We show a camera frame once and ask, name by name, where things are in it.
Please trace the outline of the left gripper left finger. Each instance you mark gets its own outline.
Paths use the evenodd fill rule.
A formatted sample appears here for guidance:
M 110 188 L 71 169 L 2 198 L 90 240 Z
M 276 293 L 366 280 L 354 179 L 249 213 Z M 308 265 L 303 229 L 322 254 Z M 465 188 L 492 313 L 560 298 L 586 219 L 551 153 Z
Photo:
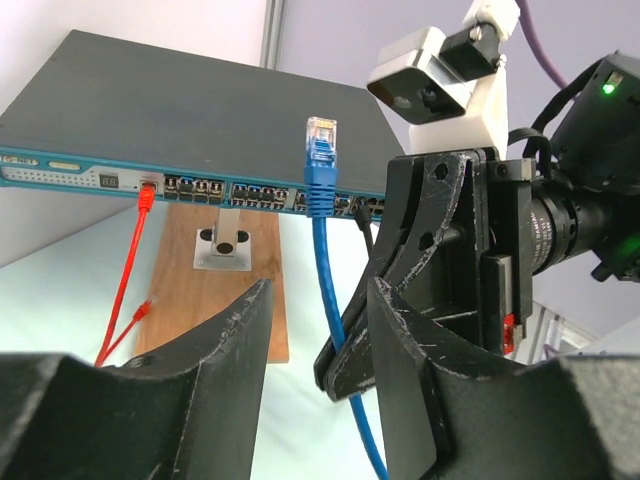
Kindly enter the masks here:
M 1 358 L 5 479 L 247 479 L 273 286 L 120 367 L 66 354 Z

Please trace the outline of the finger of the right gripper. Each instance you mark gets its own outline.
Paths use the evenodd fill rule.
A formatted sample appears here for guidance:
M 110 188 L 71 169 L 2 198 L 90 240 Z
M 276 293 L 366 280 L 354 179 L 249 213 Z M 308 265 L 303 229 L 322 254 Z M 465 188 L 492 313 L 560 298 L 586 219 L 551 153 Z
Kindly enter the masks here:
M 366 307 L 365 295 L 355 294 L 341 317 L 345 345 L 336 352 L 328 339 L 315 359 L 316 385 L 331 401 L 348 399 L 375 385 Z

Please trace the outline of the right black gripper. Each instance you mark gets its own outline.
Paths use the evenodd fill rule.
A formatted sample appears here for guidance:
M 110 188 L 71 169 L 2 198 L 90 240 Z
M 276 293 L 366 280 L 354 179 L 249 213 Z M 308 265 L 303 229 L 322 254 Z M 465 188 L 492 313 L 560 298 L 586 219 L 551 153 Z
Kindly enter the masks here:
M 530 312 L 529 184 L 492 149 L 397 157 L 369 261 L 342 318 L 356 320 L 372 277 L 419 313 L 503 355 Z

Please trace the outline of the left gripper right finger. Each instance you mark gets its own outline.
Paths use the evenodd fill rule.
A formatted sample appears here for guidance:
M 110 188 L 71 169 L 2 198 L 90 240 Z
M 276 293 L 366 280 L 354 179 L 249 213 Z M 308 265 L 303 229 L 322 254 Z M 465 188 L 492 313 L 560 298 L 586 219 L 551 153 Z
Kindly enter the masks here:
M 384 280 L 368 331 L 393 479 L 635 479 L 639 360 L 524 366 L 424 319 Z

